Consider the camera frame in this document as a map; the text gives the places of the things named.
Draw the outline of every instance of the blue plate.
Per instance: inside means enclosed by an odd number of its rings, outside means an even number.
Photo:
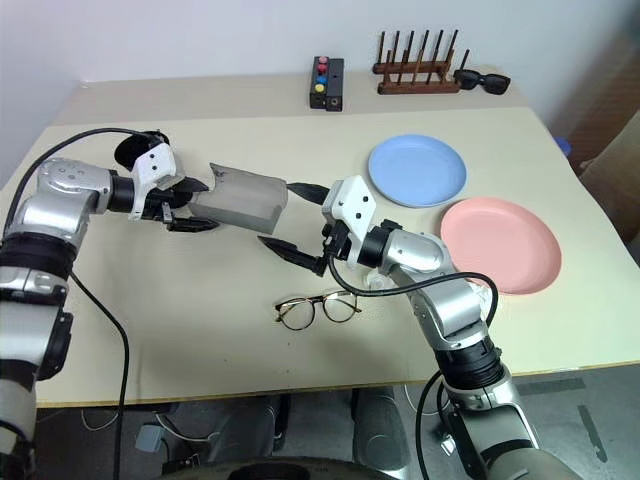
[[[432,207],[462,190],[467,168],[460,155],[438,139],[400,135],[373,150],[369,176],[389,200],[405,207]]]

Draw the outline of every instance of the beige table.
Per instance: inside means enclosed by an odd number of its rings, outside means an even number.
[[[390,136],[432,135],[456,149],[468,168],[466,187],[450,203],[476,195],[517,202],[549,225],[562,248],[562,271],[552,286],[500,299],[492,337],[511,370],[640,359],[640,270],[515,89],[504,97],[477,89],[381,98],[374,78],[352,74],[347,111],[329,114],[306,108],[305,76],[236,80],[79,89],[17,174],[46,147],[104,125],[163,130],[187,173],[198,178],[207,178],[208,162],[215,161],[324,185],[353,174],[367,178],[371,149]],[[242,88],[231,88],[238,82]],[[93,137],[65,155],[113,168],[120,140]],[[14,176],[0,194],[3,215],[16,181]],[[375,195],[376,222],[390,218],[413,231],[437,232],[447,208],[408,209]],[[319,208],[292,195],[274,236],[317,254],[322,226]],[[132,223],[114,213],[92,219],[75,270],[127,329],[128,402],[413,382],[435,370],[404,297],[363,299],[363,313],[344,325],[319,316],[308,330],[291,332],[274,323],[277,300],[318,294],[335,284],[328,274],[321,279],[283,262],[255,236],[228,226],[170,233],[160,224]],[[349,278],[359,282],[361,273]],[[120,338],[77,288],[67,309],[75,315],[67,363],[55,378],[38,383],[40,405],[114,403]]]

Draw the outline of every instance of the white wall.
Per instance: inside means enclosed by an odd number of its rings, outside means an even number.
[[[368,69],[381,30],[460,28],[550,124],[637,0],[0,0],[0,185],[79,81]]]

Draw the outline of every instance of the eyeglasses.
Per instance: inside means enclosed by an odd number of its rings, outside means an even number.
[[[456,70],[453,78],[460,84],[462,90],[472,90],[478,85],[482,85],[487,93],[502,95],[507,91],[511,79],[504,75],[489,73],[482,75],[475,70]]]
[[[279,303],[275,306],[278,312],[276,322],[282,322],[289,330],[304,330],[313,323],[316,303],[322,303],[325,315],[335,323],[344,323],[356,313],[362,312],[358,308],[358,297],[342,290],[317,297],[292,298]]]

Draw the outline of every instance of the glasses lens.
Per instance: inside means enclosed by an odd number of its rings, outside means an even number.
[[[485,77],[484,89],[487,91],[487,93],[502,95],[507,91],[509,83],[511,83],[511,79],[509,77],[489,74]]]
[[[332,293],[324,301],[323,307],[329,320],[337,323],[346,322],[356,313],[358,298],[350,292]]]
[[[475,70],[456,70],[454,79],[460,84],[462,90],[471,90],[478,85],[480,73]]]
[[[304,299],[291,300],[280,307],[280,320],[291,330],[302,330],[313,322],[313,305]]]

